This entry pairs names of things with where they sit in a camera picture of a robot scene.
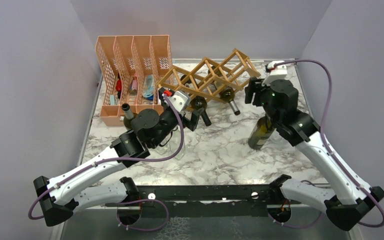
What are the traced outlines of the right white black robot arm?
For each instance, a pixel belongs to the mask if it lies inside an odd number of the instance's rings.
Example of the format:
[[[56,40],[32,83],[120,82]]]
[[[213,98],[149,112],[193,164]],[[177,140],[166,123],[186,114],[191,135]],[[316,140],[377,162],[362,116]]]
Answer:
[[[384,198],[384,190],[370,186],[335,152],[318,123],[298,110],[299,91],[289,80],[264,84],[251,77],[245,87],[245,103],[263,107],[270,126],[303,153],[330,185],[319,188],[281,175],[269,185],[269,199],[280,204],[298,201],[324,213],[343,231],[351,230]]]

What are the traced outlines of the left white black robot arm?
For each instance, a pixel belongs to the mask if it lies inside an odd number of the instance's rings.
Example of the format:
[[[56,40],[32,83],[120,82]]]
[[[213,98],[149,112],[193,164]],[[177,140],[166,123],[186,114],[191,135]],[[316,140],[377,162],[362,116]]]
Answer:
[[[121,134],[97,156],[57,177],[36,178],[33,184],[37,199],[30,207],[28,217],[31,220],[39,219],[33,216],[33,209],[39,204],[46,226],[53,227],[90,207],[119,202],[132,205],[139,192],[130,177],[122,177],[108,185],[94,184],[137,162],[163,162],[176,157],[183,148],[184,127],[194,131],[203,112],[203,108],[194,110],[191,118],[186,119],[170,107],[162,114],[153,109],[142,110],[132,120],[132,129]],[[161,146],[176,127],[180,130],[180,143],[175,152],[162,158],[150,158],[149,150]]]

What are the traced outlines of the standing white wine bottle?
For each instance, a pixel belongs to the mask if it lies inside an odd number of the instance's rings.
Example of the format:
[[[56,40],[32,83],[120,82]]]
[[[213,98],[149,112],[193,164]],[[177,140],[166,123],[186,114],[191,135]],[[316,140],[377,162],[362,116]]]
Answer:
[[[122,120],[123,125],[127,130],[132,130],[132,120],[135,119],[138,114],[132,111],[131,106],[128,103],[123,103],[121,109],[124,113]]]

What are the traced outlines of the wooden wine rack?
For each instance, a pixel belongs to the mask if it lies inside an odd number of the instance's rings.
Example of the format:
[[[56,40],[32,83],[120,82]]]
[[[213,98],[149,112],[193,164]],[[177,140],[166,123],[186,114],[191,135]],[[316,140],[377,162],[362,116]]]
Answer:
[[[219,77],[215,71],[219,70],[223,77]],[[219,92],[224,87],[232,87],[235,94],[242,91],[247,85],[249,80],[240,80],[240,77],[248,75],[251,77],[260,77],[260,72],[253,65],[249,56],[244,54],[238,49],[233,49],[232,53],[221,62],[217,62],[209,57],[204,57],[202,60],[191,70],[186,70],[178,66],[171,66],[168,72],[156,83],[158,88],[165,88],[172,91],[182,91],[189,95],[191,99],[196,96],[204,97],[207,102],[217,101],[220,103],[227,103],[223,101]],[[187,80],[191,80],[188,87],[185,86]],[[220,88],[215,88],[212,83],[218,82],[222,84]]]

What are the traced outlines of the blue item in organizer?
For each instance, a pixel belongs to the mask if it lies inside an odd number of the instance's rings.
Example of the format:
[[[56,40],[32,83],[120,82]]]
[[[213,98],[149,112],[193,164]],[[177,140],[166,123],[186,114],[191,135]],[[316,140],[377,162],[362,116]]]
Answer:
[[[148,101],[153,101],[154,91],[155,91],[154,77],[152,74],[149,74],[144,78],[144,83],[142,87],[142,97]]]

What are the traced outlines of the pink item in organizer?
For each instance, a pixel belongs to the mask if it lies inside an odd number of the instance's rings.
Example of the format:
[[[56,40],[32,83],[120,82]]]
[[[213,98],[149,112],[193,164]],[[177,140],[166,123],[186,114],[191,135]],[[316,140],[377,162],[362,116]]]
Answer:
[[[137,92],[138,92],[138,78],[137,78],[137,75],[134,74],[130,82],[129,93],[136,95]]]

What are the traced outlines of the red item in organizer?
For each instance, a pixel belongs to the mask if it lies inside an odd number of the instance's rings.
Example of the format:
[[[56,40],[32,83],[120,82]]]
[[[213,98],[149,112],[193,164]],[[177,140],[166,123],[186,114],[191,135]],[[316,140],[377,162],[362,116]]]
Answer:
[[[122,89],[123,89],[123,84],[122,84],[122,81],[121,81],[121,76],[118,73],[117,74],[117,82],[116,82],[116,85],[115,85],[115,90],[116,90],[116,93],[117,93],[117,98],[119,100],[121,99]]]

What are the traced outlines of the light blue tube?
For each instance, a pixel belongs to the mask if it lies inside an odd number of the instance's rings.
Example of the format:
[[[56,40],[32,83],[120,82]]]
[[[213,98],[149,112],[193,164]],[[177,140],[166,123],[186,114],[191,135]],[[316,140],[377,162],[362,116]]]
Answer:
[[[110,95],[110,96],[109,96],[109,104],[110,104],[111,106],[114,106],[114,105],[117,104],[117,99],[116,99],[116,97],[115,97],[114,95]]]

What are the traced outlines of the orange plastic file organizer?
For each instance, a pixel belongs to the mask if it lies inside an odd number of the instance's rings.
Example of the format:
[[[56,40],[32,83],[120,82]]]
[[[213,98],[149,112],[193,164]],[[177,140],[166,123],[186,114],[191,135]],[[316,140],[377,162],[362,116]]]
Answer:
[[[144,109],[163,112],[155,90],[153,100],[142,96],[144,80],[153,75],[157,83],[173,65],[169,35],[109,35],[99,36],[95,52],[103,74],[106,90],[100,110],[100,119],[109,127],[123,125],[122,104],[128,103],[134,113]],[[120,74],[121,99],[117,98],[116,82]],[[130,94],[133,75],[137,75],[137,94]],[[116,97],[116,105],[110,105],[109,97]]]

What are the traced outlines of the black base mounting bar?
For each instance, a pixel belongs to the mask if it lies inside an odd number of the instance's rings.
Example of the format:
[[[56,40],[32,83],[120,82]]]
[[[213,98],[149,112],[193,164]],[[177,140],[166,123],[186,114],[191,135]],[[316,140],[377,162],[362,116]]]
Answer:
[[[166,214],[180,218],[267,217],[267,208],[279,208],[286,199],[267,184],[139,185],[143,218]]]

